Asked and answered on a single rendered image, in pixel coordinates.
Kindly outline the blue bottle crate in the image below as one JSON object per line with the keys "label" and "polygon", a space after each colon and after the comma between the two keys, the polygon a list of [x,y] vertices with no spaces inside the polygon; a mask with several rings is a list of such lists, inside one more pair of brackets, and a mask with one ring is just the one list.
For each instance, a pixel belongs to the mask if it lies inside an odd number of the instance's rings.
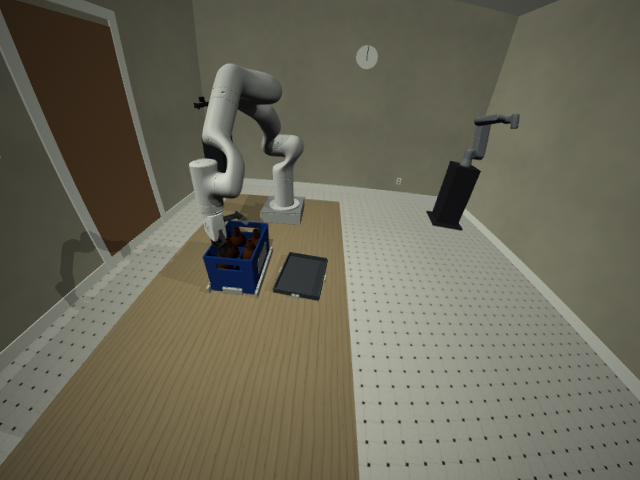
{"label": "blue bottle crate", "polygon": [[[240,256],[238,259],[217,257],[218,247],[212,244],[203,255],[212,290],[223,291],[223,287],[243,289],[244,294],[255,294],[263,267],[269,253],[268,223],[249,222],[247,225],[241,221],[228,221],[225,225],[227,238],[231,238],[234,227],[259,228],[260,239],[251,257],[251,260],[243,259],[243,251],[246,248],[237,247]],[[267,235],[265,235],[267,232]],[[267,255],[266,255],[267,242]],[[216,257],[212,257],[216,256]],[[233,270],[219,269],[217,264],[235,265]],[[241,270],[241,271],[240,271]]]}

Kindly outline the brown glass bottle with green label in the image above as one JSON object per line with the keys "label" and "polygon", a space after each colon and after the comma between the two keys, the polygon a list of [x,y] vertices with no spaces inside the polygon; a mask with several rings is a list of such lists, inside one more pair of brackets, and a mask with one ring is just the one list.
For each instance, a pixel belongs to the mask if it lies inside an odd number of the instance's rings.
{"label": "brown glass bottle with green label", "polygon": [[245,260],[251,260],[251,257],[255,251],[255,244],[254,241],[252,239],[247,240],[246,242],[246,247],[243,251],[243,259]]}

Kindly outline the brown ceramic bottle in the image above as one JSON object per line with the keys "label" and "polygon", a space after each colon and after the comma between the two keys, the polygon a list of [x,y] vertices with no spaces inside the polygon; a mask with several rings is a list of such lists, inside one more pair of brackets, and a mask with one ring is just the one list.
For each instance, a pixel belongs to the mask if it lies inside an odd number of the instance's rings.
{"label": "brown ceramic bottle", "polygon": [[254,241],[255,247],[257,246],[260,237],[259,229],[253,229],[253,236],[250,239]]}
{"label": "brown ceramic bottle", "polygon": [[239,227],[234,227],[234,235],[232,235],[232,244],[236,247],[244,247],[246,244],[246,237],[240,233]]}

